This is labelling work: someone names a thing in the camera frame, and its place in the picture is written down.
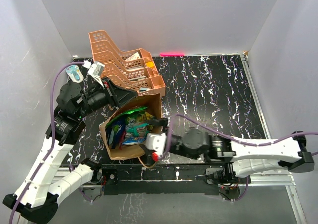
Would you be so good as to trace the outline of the yellow green fruit snack bag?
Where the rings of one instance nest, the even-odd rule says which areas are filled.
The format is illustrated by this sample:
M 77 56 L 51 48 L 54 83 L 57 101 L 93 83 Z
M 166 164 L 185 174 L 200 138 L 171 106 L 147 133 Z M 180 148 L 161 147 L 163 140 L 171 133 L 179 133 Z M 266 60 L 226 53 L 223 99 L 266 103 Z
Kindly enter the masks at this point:
M 134 112 L 127 116 L 126 125 L 128 127 L 133 127 L 133 126 L 144 123 L 146 120 L 151 120 L 154 118 L 155 116 L 151 115 L 147 111 Z

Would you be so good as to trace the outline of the dark blue chips bag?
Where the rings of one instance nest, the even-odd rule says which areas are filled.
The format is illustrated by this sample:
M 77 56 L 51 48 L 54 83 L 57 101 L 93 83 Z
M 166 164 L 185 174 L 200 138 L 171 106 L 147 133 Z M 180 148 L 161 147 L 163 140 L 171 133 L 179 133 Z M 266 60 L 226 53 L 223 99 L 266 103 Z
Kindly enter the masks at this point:
M 107 142 L 112 149 L 121 144 L 122 137 L 125 132 L 125 126 L 126 124 L 124 120 L 117 120 L 113 121 L 106 127 Z

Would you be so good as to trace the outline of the green cassava chips bag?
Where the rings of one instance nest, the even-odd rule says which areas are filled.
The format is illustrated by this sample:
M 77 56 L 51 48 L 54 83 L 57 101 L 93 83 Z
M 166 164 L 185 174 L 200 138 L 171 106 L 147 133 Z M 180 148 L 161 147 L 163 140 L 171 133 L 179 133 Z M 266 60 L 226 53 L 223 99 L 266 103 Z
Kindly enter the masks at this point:
M 130 115 L 130 114 L 133 114 L 135 112 L 140 112 L 140 111 L 143 111 L 143 110 L 146 110 L 146 109 L 147 109 L 147 106 L 140 106 L 140 107 L 137 107 L 137 108 L 134 108 L 134 109 L 126 110 L 124 112 L 121 112 L 120 114 L 117 114 L 108 123 L 111 124 L 112 122 L 114 122 L 116 119 L 118 119 L 121 116 Z

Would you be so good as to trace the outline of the brown paper bag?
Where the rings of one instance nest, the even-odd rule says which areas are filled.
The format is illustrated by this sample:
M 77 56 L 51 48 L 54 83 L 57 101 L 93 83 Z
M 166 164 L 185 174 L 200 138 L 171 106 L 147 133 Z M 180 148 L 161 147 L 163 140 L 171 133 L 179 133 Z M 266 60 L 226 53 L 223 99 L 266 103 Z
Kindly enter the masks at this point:
M 149 133 L 158 133 L 161 126 L 150 122 L 162 118 L 160 94 L 138 96 L 119 108 L 99 125 L 111 161 L 141 159 L 141 147 Z

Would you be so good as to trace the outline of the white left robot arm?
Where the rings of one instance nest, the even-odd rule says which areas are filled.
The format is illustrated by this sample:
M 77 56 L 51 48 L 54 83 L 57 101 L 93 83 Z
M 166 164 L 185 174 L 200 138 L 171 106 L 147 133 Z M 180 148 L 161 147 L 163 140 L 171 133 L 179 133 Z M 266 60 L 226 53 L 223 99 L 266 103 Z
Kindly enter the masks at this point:
M 23 184 L 7 194 L 3 204 L 36 224 L 48 223 L 59 204 L 80 186 L 102 180 L 101 165 L 85 159 L 65 177 L 53 183 L 62 161 L 86 127 L 84 117 L 110 106 L 119 109 L 138 96 L 137 92 L 115 85 L 105 77 L 84 91 L 80 84 L 64 84 L 57 96 L 57 107 L 46 131 L 41 151 Z

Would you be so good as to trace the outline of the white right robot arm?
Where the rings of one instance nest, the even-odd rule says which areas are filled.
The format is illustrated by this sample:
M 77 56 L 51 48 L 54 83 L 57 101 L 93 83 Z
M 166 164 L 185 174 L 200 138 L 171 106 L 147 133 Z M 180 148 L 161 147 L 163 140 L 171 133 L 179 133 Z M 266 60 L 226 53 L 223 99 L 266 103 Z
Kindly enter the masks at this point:
M 313 154 L 306 149 L 306 132 L 295 131 L 279 139 L 243 139 L 207 127 L 191 127 L 178 136 L 168 128 L 167 118 L 150 124 L 162 127 L 162 132 L 147 134 L 143 150 L 148 158 L 158 162 L 169 152 L 189 159 L 203 156 L 205 163 L 219 162 L 220 169 L 206 172 L 207 183 L 230 186 L 259 172 L 286 169 L 306 173 L 315 166 Z

